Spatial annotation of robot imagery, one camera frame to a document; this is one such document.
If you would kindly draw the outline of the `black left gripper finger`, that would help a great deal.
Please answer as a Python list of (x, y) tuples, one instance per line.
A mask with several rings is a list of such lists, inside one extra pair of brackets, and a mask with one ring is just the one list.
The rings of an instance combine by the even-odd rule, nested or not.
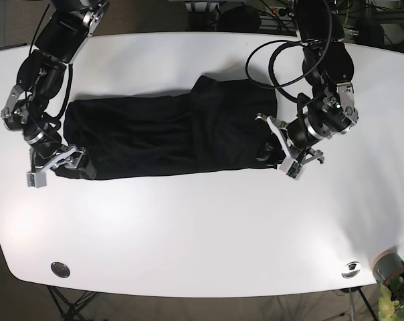
[(284, 151), (281, 144), (275, 140), (266, 141), (258, 151), (257, 160), (268, 163), (281, 163), (284, 160)]

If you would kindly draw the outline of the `right gripper body silver black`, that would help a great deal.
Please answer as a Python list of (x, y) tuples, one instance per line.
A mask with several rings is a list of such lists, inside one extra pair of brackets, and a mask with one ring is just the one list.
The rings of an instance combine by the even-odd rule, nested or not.
[(28, 187), (45, 187), (49, 170), (64, 169), (77, 171), (83, 169), (87, 157), (85, 148), (76, 145), (61, 145), (51, 156), (42, 158), (34, 147), (30, 148), (31, 170), (26, 173)]

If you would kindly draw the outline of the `left gripper body silver black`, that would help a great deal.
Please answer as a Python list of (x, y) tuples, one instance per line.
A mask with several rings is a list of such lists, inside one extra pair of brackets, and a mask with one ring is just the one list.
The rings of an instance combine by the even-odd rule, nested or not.
[(314, 129), (307, 112), (303, 114), (302, 120), (297, 118), (292, 122), (278, 120), (262, 113), (258, 113), (256, 120), (265, 122), (278, 139), (284, 153), (279, 169), (290, 178), (298, 180), (304, 172), (304, 166), (312, 161), (316, 160), (320, 164), (325, 162), (323, 152), (312, 148), (325, 139), (325, 136)]

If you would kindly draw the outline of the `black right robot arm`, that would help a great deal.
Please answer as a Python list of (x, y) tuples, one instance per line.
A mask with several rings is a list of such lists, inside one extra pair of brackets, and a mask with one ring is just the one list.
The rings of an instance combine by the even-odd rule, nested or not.
[(59, 134), (73, 80), (73, 63), (109, 7), (108, 1), (50, 1), (54, 13), (38, 26), (28, 57), (19, 68), (1, 118), (30, 146), (29, 187), (47, 184), (48, 171), (76, 178), (95, 177), (84, 147), (65, 145)]

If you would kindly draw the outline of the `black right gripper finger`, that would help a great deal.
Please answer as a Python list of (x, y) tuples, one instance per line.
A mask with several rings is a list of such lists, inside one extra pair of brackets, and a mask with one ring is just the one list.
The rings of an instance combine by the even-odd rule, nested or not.
[(87, 155), (80, 155), (76, 158), (76, 177), (77, 179), (95, 179), (96, 168)]

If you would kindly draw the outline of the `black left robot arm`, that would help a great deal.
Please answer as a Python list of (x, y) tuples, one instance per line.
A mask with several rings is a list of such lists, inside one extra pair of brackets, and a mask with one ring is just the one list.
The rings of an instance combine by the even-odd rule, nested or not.
[[(275, 89), (296, 104), (297, 116), (291, 122), (259, 113), (272, 133), (258, 157), (278, 167), (292, 179), (299, 179), (304, 165), (324, 162), (315, 144), (335, 134), (346, 134), (358, 122), (352, 78), (354, 64), (345, 48), (344, 29), (335, 1), (293, 1), (291, 15), (300, 39), (280, 41), (270, 57), (268, 71)], [(285, 91), (274, 73), (274, 63), (285, 49), (303, 49), (302, 78), (312, 87), (312, 97), (300, 93), (293, 97)]]

